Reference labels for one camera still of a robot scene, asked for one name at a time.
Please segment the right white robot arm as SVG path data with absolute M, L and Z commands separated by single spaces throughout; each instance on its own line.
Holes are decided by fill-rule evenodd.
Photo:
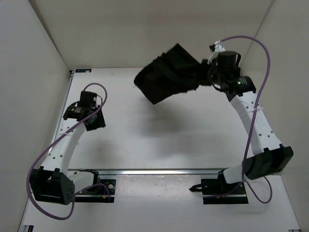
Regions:
M 248 134 L 247 149 L 252 151 L 252 156 L 245 154 L 241 165 L 224 170 L 223 177 L 217 180 L 216 187 L 224 194 L 232 190 L 236 182 L 280 173 L 294 155 L 266 119 L 252 79 L 240 74 L 240 59 L 235 51 L 218 49 L 208 60 L 202 61 L 209 84 L 226 95 L 239 115 Z

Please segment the black skirt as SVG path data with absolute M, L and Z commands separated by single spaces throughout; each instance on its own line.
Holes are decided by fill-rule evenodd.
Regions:
M 177 43 L 144 67 L 134 85 L 150 103 L 157 104 L 172 95 L 196 90 L 201 68 L 202 64 Z

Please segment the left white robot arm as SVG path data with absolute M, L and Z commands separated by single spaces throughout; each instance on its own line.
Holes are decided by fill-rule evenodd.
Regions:
M 106 126 L 98 94 L 82 91 L 79 101 L 71 104 L 63 115 L 57 142 L 39 166 L 31 171 L 29 183 L 35 200 L 68 205 L 75 193 L 86 188 L 89 192 L 100 189 L 97 171 L 80 170 L 70 174 L 69 163 L 78 141 L 86 131 Z

